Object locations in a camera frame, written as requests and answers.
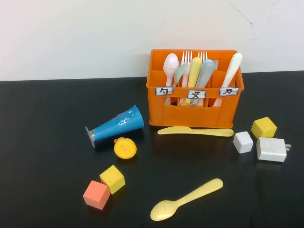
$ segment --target yellow cube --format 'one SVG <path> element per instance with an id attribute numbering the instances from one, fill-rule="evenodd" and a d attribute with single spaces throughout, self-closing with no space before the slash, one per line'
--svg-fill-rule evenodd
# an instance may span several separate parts
<path id="1" fill-rule="evenodd" d="M 264 117 L 253 122 L 251 132 L 257 139 L 259 137 L 272 138 L 276 132 L 276 126 L 268 117 Z"/>
<path id="2" fill-rule="evenodd" d="M 99 177 L 101 182 L 109 187 L 111 194 L 114 194 L 125 185 L 124 176 L 114 165 L 100 174 Z"/>

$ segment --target orange cube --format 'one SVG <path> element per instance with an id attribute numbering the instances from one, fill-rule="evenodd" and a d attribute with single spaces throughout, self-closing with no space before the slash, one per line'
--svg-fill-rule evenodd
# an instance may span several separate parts
<path id="1" fill-rule="evenodd" d="M 91 181 L 83 196 L 87 205 L 102 210 L 110 196 L 110 190 L 105 184 Z"/>

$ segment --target fork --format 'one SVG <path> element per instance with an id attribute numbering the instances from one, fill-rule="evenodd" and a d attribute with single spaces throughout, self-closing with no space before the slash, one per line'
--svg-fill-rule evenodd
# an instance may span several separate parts
<path id="1" fill-rule="evenodd" d="M 203 64 L 204 61 L 205 61 L 206 59 L 208 59 L 208 54 L 207 54 L 207 52 L 206 52 L 206 58 L 205 58 L 205 52 L 202 52 L 202 51 L 201 51 L 201 52 L 199 52 L 198 57 L 201 58 L 202 64 Z"/>
<path id="2" fill-rule="evenodd" d="M 188 77 L 189 77 L 189 72 L 190 72 L 190 65 L 191 65 L 191 61 L 192 61 L 192 51 L 191 51 L 191 56 L 190 55 L 190 51 L 188 51 L 188 57 L 187 57 L 187 51 L 185 54 L 185 51 L 183 51 L 182 53 L 182 58 L 181 58 L 181 63 L 180 65 L 183 65 L 185 63 L 188 64 L 187 69 L 185 70 L 185 72 L 182 74 L 182 83 L 181 83 L 181 87 L 187 87 L 188 86 Z M 184 101 L 186 100 L 185 97 L 181 97 L 180 98 L 180 105 L 182 103 L 184 103 Z"/>

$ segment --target blue plastic cone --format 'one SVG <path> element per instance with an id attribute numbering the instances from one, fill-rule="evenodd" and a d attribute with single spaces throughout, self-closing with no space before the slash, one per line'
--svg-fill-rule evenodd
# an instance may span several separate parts
<path id="1" fill-rule="evenodd" d="M 142 115 L 136 105 L 134 105 L 129 110 L 119 114 L 112 120 L 109 120 L 108 122 L 91 131 L 89 131 L 87 127 L 85 127 L 85 129 L 90 137 L 93 147 L 95 147 L 95 141 L 105 139 L 117 134 L 133 131 L 142 128 L 143 126 L 144 124 Z"/>

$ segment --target label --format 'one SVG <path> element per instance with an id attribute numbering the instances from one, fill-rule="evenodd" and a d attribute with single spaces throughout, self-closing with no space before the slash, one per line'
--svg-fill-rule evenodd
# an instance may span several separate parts
<path id="1" fill-rule="evenodd" d="M 205 97 L 206 97 L 206 91 L 204 91 L 204 90 L 189 90 L 188 91 L 189 99 L 205 98 Z"/>
<path id="2" fill-rule="evenodd" d="M 236 87 L 221 88 L 219 92 L 220 96 L 234 96 L 237 94 L 238 94 L 238 88 Z"/>
<path id="3" fill-rule="evenodd" d="M 165 96 L 165 95 L 173 94 L 173 87 L 169 87 L 169 86 L 156 87 L 155 94 L 157 96 Z"/>

